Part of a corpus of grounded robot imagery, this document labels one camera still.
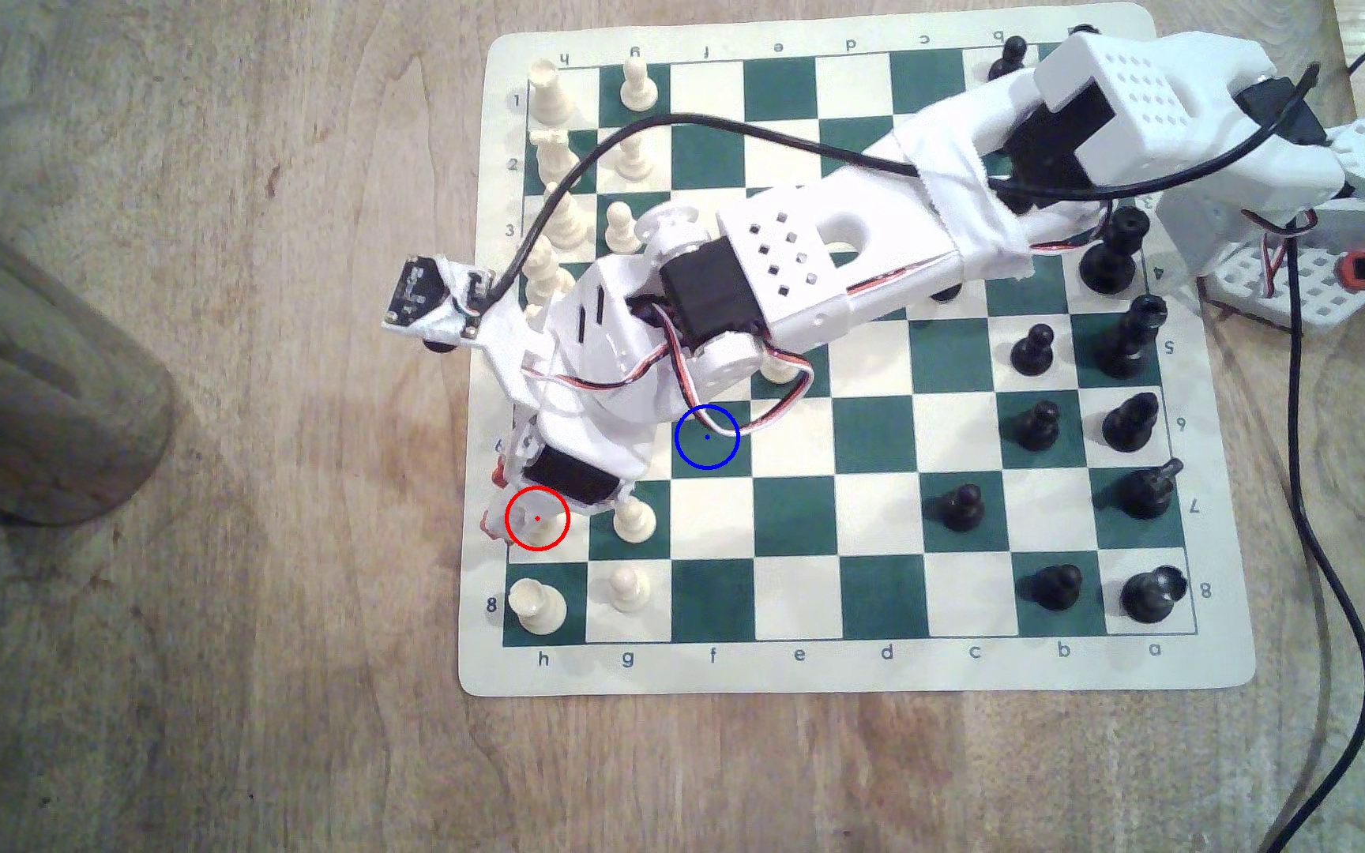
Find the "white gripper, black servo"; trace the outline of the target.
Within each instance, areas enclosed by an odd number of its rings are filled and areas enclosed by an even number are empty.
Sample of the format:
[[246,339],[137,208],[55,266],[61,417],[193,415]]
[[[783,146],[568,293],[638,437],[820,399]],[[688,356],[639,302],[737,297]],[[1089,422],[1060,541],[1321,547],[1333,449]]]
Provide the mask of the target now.
[[[545,306],[519,363],[511,448],[495,489],[516,513],[601,513],[633,494],[661,427],[698,404],[698,370],[655,262],[610,255]],[[485,535],[511,535],[511,515],[485,509]]]

